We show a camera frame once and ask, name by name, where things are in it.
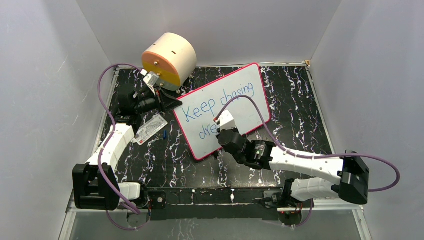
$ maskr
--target black bracket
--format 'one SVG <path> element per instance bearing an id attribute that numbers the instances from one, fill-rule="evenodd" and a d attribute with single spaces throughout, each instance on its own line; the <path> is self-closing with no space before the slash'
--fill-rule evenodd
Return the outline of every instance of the black bracket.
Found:
<path id="1" fill-rule="evenodd" d="M 220 130 L 216 136 L 224 151 L 231 154 L 238 164 L 255 170 L 271 170 L 271 151 L 276 144 L 272 141 L 249 141 L 237 128 Z"/>
<path id="2" fill-rule="evenodd" d="M 356 152 L 348 150 L 346 153 L 356 154 Z M 343 170 L 337 172 L 337 175 L 341 177 L 340 185 L 333 185 L 331 189 L 348 203 L 367 204 L 370 169 L 358 156 L 342 157 L 341 159 L 343 159 Z"/>
<path id="3" fill-rule="evenodd" d="M 107 178 L 119 190 L 112 167 L 105 164 L 102 168 Z M 72 170 L 72 181 L 77 208 L 113 211 L 118 207 L 120 198 L 103 178 L 99 166 L 76 164 Z"/>

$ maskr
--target cylindrical container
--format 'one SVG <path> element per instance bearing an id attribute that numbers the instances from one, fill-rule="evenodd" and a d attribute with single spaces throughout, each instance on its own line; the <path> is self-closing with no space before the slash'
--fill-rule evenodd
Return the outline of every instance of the cylindrical container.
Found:
<path id="1" fill-rule="evenodd" d="M 167 32 L 141 55 L 143 68 L 159 75 L 157 84 L 176 91 L 195 70 L 196 52 L 182 36 Z"/>

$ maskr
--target black marble surface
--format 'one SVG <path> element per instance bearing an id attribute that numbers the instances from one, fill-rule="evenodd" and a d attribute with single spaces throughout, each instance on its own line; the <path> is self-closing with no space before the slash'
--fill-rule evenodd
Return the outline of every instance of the black marble surface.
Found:
<path id="1" fill-rule="evenodd" d="M 239 67 L 197 68 L 181 88 L 181 94 L 195 90 Z M 268 126 L 277 139 L 288 148 L 330 154 L 331 148 L 324 129 L 317 103 L 304 66 L 261 67 L 266 96 L 271 111 Z M 110 109 L 117 108 L 117 92 L 122 85 L 130 84 L 140 89 L 141 74 L 134 69 L 120 69 L 112 96 Z M 144 122 L 157 112 L 144 115 Z M 266 188 L 280 187 L 285 179 L 309 176 L 288 171 L 253 170 L 238 165 L 231 155 L 220 152 L 219 157 L 196 161 L 187 145 L 173 112 L 164 119 L 168 125 L 168 137 L 163 139 L 163 130 L 148 142 L 139 146 L 130 143 L 117 165 L 119 182 L 143 181 L 149 188 Z M 110 129 L 106 120 L 102 140 Z M 271 141 L 263 127 L 252 132 L 250 140 Z"/>

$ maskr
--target purple cable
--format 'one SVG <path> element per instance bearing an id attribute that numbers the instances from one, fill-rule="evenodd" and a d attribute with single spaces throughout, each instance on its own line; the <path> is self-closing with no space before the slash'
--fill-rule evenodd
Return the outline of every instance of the purple cable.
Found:
<path id="1" fill-rule="evenodd" d="M 300 226 L 302 226 L 302 225 L 304 225 L 310 218 L 311 218 L 311 215 L 312 215 L 312 208 L 314 207 L 314 200 L 313 199 L 311 199 L 310 200 L 310 208 L 309 208 L 309 212 L 307 213 L 307 216 L 306 216 L 306 218 L 305 218 L 305 221 L 303 221 L 303 222 L 301 222 L 301 223 L 299 223 L 299 224 L 297 224 L 296 225 L 296 227 L 300 227 Z"/>
<path id="2" fill-rule="evenodd" d="M 98 83 L 97 83 L 97 94 L 98 94 L 98 99 L 100 100 L 101 105 L 103 106 L 103 108 L 106 110 L 107 115 L 109 115 L 110 120 L 112 120 L 112 132 L 110 133 L 109 137 L 104 141 L 103 147 L 100 149 L 100 152 L 98 154 L 98 160 L 97 160 L 97 164 L 98 164 L 98 169 L 100 170 L 101 175 L 103 176 L 104 180 L 106 181 L 106 183 L 109 185 L 109 187 L 125 202 L 126 206 L 123 205 L 124 207 L 126 207 L 127 209 L 130 209 L 133 213 L 135 214 L 140 214 L 141 211 L 133 204 L 131 203 L 113 184 L 112 182 L 109 180 L 108 176 L 106 176 L 105 171 L 103 170 L 102 167 L 102 155 L 103 155 L 103 151 L 105 150 L 104 148 L 106 147 L 106 145 L 109 143 L 109 141 L 111 140 L 112 136 L 114 135 L 114 132 L 116 130 L 116 122 L 114 119 L 114 116 L 112 116 L 111 111 L 109 111 L 109 108 L 106 106 L 105 102 L 102 99 L 102 94 L 100 93 L 100 83 L 102 82 L 103 76 L 106 74 L 106 72 L 114 67 L 117 67 L 119 65 L 127 65 L 130 67 L 133 67 L 137 70 L 139 70 L 140 72 L 142 71 L 140 68 L 131 65 L 131 64 L 127 64 L 127 63 L 118 63 L 118 64 L 113 64 L 111 66 L 109 66 L 108 68 L 106 68 L 103 73 L 100 75 L 100 78 L 98 79 Z"/>
<path id="3" fill-rule="evenodd" d="M 258 106 L 256 105 L 256 103 L 253 101 L 252 98 L 250 98 L 249 96 L 246 95 L 239 95 L 239 96 L 235 96 L 233 98 L 231 98 L 230 101 L 228 101 L 224 107 L 222 108 L 222 110 L 218 113 L 218 115 L 216 116 L 215 119 L 218 119 L 220 117 L 220 115 L 224 112 L 224 110 L 227 108 L 227 106 L 234 100 L 238 99 L 238 98 L 246 98 L 248 99 L 254 106 L 254 108 L 256 109 L 257 113 L 259 114 L 260 120 L 263 123 L 263 127 L 265 128 L 266 132 L 269 134 L 269 136 L 271 137 L 272 141 L 284 152 L 287 152 L 289 155 L 297 157 L 297 158 L 301 158 L 301 159 L 327 159 L 327 158 L 340 158 L 340 157 L 364 157 L 364 158 L 369 158 L 369 159 L 374 159 L 377 160 L 379 162 L 382 162 L 386 165 L 389 165 L 395 172 L 396 172 L 396 180 L 394 180 L 394 182 L 388 186 L 385 187 L 381 187 L 381 188 L 375 188 L 375 189 L 370 189 L 368 190 L 368 192 L 381 192 L 381 191 L 385 191 L 388 189 L 393 188 L 394 186 L 396 186 L 399 181 L 401 180 L 401 173 L 399 172 L 398 168 L 391 162 L 378 157 L 378 156 L 373 156 L 373 155 L 369 155 L 369 154 L 359 154 L 359 153 L 338 153 L 338 154 L 330 154 L 330 155 L 322 155 L 322 156 L 305 156 L 305 155 L 297 155 L 294 154 L 293 152 L 291 152 L 290 150 L 287 150 L 287 148 L 285 148 L 284 146 L 282 146 L 278 140 L 276 139 L 276 137 L 271 133 L 271 131 L 268 129 L 268 126 L 264 120 L 264 117 L 262 116 L 261 112 L 259 111 Z"/>

